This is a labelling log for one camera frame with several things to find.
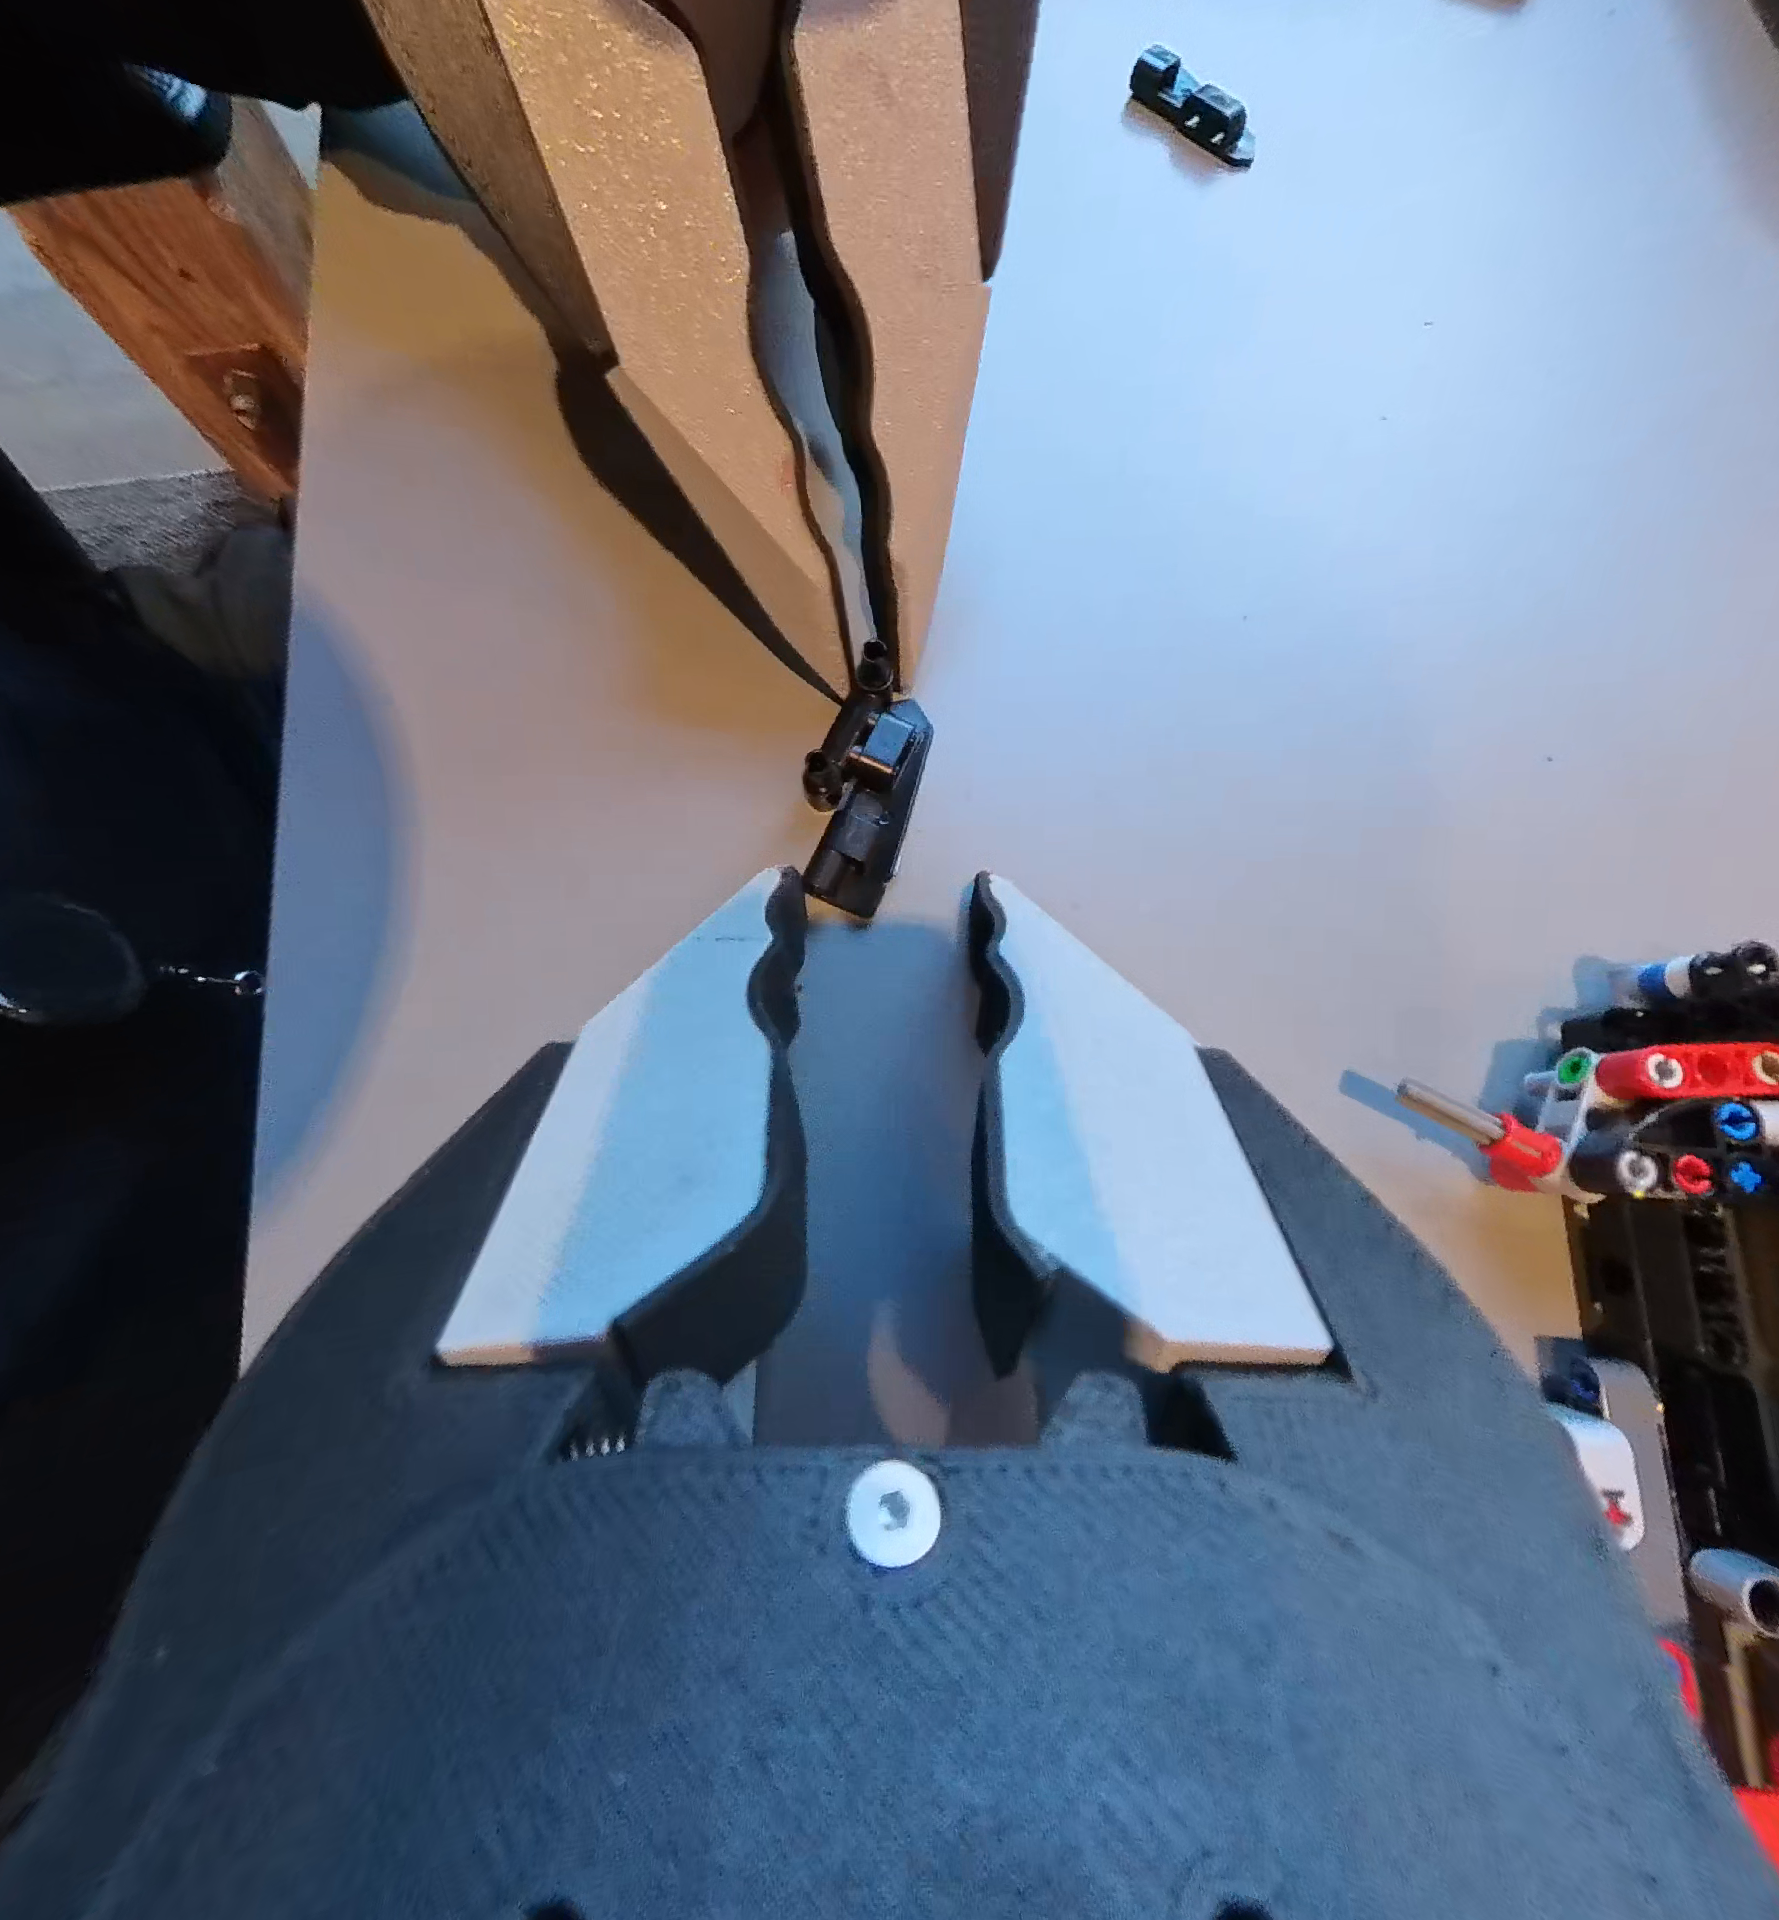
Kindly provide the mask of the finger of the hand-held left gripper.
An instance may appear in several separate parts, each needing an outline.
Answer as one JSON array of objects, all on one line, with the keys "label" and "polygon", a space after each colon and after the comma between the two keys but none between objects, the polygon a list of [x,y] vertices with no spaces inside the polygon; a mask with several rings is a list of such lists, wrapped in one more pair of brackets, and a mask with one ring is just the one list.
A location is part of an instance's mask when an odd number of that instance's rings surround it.
[{"label": "finger of the hand-held left gripper", "polygon": [[853,326],[875,634],[916,677],[988,314],[956,3],[800,4],[787,100],[815,240]]},{"label": "finger of the hand-held left gripper", "polygon": [[755,348],[755,242],[732,143],[774,4],[487,4],[606,339],[603,377],[693,517],[740,616],[815,691],[850,683],[805,456]]}]

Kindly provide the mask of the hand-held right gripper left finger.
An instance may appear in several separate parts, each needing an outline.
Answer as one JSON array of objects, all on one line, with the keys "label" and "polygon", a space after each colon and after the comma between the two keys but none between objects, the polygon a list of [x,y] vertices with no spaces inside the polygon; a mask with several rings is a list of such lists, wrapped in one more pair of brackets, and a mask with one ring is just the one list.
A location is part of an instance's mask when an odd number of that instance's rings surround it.
[{"label": "hand-held right gripper left finger", "polygon": [[577,1029],[435,1339],[444,1368],[726,1386],[776,1341],[805,1291],[803,958],[803,879],[773,864]]}]

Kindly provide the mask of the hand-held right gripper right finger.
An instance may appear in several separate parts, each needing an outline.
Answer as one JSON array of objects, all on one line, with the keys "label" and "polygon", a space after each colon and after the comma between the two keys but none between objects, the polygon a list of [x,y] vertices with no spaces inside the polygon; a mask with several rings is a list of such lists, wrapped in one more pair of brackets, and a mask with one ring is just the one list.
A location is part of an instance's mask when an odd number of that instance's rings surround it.
[{"label": "hand-held right gripper right finger", "polygon": [[973,880],[973,1299],[999,1374],[1157,1375],[1336,1341],[1190,1033],[1004,876]]}]

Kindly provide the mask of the black toy brick assembly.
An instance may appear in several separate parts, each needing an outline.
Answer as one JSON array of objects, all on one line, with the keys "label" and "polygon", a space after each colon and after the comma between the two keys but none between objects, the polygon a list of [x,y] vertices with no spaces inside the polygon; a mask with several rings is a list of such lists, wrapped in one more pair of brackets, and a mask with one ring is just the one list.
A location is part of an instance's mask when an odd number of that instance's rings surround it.
[{"label": "black toy brick assembly", "polygon": [[895,694],[889,649],[868,640],[851,695],[805,754],[805,801],[829,816],[805,864],[805,895],[853,921],[875,918],[898,869],[930,741],[923,707]]}]

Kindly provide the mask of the grey desk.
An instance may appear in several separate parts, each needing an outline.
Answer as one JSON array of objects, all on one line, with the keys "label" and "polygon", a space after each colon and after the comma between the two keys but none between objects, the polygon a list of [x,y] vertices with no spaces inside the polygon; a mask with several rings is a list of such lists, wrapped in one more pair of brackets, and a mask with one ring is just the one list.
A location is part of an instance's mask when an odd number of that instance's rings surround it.
[{"label": "grey desk", "polygon": [[[1164,46],[1236,171],[1129,100]],[[477,213],[325,160],[244,1363],[755,869],[824,705],[568,438]],[[810,910],[808,1282],[759,1431],[1018,1444],[973,1299],[1004,876],[1230,1053],[1530,1374],[1503,1099],[1609,968],[1779,948],[1779,57],[1750,4],[1045,4],[872,925]]]}]

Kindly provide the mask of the black toy brick panel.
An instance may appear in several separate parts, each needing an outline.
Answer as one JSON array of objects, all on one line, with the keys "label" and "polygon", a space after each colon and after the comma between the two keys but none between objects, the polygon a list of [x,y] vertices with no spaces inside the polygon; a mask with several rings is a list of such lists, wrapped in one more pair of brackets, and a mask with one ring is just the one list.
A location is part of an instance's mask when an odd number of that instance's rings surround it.
[{"label": "black toy brick panel", "polygon": [[1148,46],[1132,68],[1127,87],[1133,107],[1199,152],[1236,171],[1254,166],[1256,139],[1246,103],[1194,77],[1170,47]]}]

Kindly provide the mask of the person's grey shoe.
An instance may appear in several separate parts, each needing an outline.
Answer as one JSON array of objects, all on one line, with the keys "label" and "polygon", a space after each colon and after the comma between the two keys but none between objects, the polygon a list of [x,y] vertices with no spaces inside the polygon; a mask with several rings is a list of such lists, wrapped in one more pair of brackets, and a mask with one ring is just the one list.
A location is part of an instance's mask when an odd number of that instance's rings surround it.
[{"label": "person's grey shoe", "polygon": [[277,521],[220,535],[185,571],[112,566],[109,587],[155,642],[230,683],[277,683],[286,671],[294,540]]}]

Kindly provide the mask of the toy brick car model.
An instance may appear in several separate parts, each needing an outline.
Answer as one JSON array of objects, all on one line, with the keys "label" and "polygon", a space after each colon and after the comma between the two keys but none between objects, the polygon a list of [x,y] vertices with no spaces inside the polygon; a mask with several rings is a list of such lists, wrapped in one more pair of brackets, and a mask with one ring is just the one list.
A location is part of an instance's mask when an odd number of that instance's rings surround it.
[{"label": "toy brick car model", "polygon": [[1779,1869],[1779,948],[1609,968],[1503,1099],[1396,1097],[1563,1206],[1580,1333],[1538,1339],[1545,1401]]}]

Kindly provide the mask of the dark badge reel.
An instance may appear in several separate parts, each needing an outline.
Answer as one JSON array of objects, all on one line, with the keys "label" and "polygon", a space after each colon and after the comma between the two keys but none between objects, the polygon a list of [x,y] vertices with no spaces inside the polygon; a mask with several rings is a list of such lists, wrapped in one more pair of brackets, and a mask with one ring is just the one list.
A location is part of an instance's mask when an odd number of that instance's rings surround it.
[{"label": "dark badge reel", "polygon": [[70,898],[0,896],[0,1020],[109,1026],[172,990],[259,1000],[264,981],[255,968],[203,974],[149,960],[106,914]]}]

